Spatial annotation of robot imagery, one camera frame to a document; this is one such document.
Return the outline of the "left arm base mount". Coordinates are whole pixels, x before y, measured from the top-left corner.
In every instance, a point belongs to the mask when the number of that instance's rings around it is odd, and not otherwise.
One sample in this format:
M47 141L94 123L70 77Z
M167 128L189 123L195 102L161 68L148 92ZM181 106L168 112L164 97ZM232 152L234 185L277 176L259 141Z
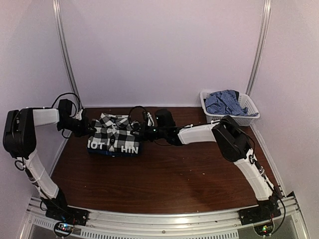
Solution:
M46 217L71 225L86 226L89 212L87 210L68 207L67 212L59 209L47 210Z

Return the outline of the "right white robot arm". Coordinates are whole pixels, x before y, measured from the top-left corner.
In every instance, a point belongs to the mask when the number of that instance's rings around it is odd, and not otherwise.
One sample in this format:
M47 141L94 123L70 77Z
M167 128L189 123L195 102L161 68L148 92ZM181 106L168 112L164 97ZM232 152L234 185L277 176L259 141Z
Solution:
M275 211L273 203L281 200L283 196L258 162L253 139L231 116L202 125L178 127L171 112L160 109L156 112L157 125L153 125L152 120L152 116L148 115L146 123L142 124L140 134L143 140L165 139L167 143L175 146L200 142L217 143L222 156L239 168L252 187L257 202L262 203L256 208L256 216L265 220Z

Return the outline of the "black white checked shirt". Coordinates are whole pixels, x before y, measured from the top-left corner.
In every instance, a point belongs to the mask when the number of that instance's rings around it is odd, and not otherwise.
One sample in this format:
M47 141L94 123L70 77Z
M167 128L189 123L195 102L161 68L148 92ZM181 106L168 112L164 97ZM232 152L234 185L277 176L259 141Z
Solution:
M88 145L103 144L108 151L130 151L139 147L140 141L131 134L134 127L139 126L138 121L129 122L127 115L112 115L102 113L99 119L94 119L91 125L96 132L88 138Z

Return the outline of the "blue plaid shirt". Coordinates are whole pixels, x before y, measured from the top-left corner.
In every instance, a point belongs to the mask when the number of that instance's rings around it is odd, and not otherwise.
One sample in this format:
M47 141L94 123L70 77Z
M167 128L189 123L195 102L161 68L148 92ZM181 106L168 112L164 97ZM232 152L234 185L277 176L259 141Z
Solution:
M89 153L93 154L101 154L106 156L112 156L112 157L133 157L138 156L142 152L142 146L131 148L130 151L121 151L121 148L119 151L108 151L106 150L106 146L103 144L97 144L97 145L88 145L87 151Z

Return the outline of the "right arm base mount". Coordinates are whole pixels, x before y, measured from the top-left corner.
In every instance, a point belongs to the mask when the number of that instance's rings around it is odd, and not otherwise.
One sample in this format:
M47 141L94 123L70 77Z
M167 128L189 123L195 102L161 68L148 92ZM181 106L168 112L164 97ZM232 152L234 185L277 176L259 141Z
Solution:
M255 224L263 221L269 221L274 217L281 215L280 209L270 211L266 208L252 207L241 209L238 212L241 225Z

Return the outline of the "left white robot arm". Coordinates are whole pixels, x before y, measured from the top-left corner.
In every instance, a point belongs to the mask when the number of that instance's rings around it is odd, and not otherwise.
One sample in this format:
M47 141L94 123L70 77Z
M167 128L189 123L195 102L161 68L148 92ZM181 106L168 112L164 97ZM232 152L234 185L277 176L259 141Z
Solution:
M75 137L84 137L94 133L89 119L83 109L73 115L74 103L69 99L62 99L58 107L23 108L11 110L7 113L3 132L3 147L21 164L19 170L24 171L30 182L36 187L41 198L57 200L64 198L61 190L53 182L43 166L37 152L36 128L56 125L57 130L68 130Z

